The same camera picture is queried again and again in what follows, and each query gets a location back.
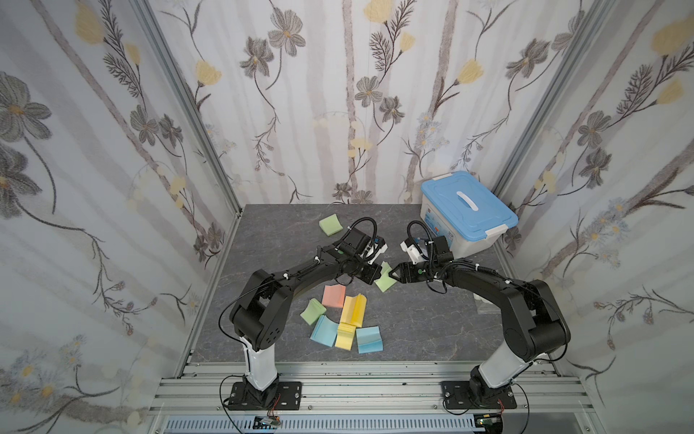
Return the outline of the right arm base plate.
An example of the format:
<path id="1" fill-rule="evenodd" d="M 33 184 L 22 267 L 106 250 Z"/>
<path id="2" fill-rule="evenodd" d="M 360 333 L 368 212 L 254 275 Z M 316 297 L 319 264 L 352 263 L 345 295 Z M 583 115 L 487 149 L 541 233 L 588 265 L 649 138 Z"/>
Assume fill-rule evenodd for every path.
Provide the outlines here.
<path id="1" fill-rule="evenodd" d="M 510 385 L 488 388 L 483 383 L 446 381 L 440 384 L 448 410 L 514 410 L 518 408 Z"/>

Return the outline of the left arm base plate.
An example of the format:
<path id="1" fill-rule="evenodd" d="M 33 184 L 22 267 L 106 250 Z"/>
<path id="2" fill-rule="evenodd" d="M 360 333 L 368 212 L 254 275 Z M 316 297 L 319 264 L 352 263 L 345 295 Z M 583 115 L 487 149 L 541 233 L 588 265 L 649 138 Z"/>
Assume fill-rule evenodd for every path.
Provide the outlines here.
<path id="1" fill-rule="evenodd" d="M 301 405 L 302 383 L 278 382 L 265 391 L 260 391 L 249 383 L 234 383 L 231 392 L 223 399 L 227 410 L 299 410 Z"/>

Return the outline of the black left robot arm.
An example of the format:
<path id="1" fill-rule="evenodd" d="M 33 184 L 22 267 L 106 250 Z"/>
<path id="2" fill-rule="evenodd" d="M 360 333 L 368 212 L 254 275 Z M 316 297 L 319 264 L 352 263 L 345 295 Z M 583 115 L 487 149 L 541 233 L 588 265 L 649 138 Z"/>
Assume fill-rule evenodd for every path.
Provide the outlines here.
<path id="1" fill-rule="evenodd" d="M 255 271 L 230 313 L 231 325 L 244 344 L 246 385 L 260 394 L 277 387 L 274 345 L 285 330 L 295 298 L 343 275 L 370 285 L 381 271 L 376 262 L 334 248 L 320 248 L 312 259 L 284 271 Z"/>

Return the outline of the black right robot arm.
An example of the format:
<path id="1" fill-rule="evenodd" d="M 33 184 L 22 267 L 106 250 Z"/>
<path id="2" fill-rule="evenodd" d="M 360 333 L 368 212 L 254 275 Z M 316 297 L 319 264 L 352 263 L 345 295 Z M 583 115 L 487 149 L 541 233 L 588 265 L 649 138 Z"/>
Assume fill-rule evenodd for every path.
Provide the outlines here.
<path id="1" fill-rule="evenodd" d="M 500 309 L 504 341 L 471 370 L 466 401 L 473 408 L 500 407 L 511 383 L 544 354 L 567 347 L 571 334 L 549 285 L 542 280 L 507 278 L 469 260 L 446 264 L 403 262 L 389 276 L 400 283 L 437 280 L 445 288 L 466 289 Z"/>

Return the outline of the large yellow memo pad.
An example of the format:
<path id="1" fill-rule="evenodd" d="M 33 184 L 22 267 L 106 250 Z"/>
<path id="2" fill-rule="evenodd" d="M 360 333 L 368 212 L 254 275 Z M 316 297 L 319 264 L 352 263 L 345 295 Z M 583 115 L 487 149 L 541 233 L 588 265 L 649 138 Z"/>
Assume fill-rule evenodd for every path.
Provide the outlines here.
<path id="1" fill-rule="evenodd" d="M 354 327 L 363 327 L 367 298 L 363 294 L 355 297 L 346 297 L 343 303 L 343 311 L 340 323 Z"/>

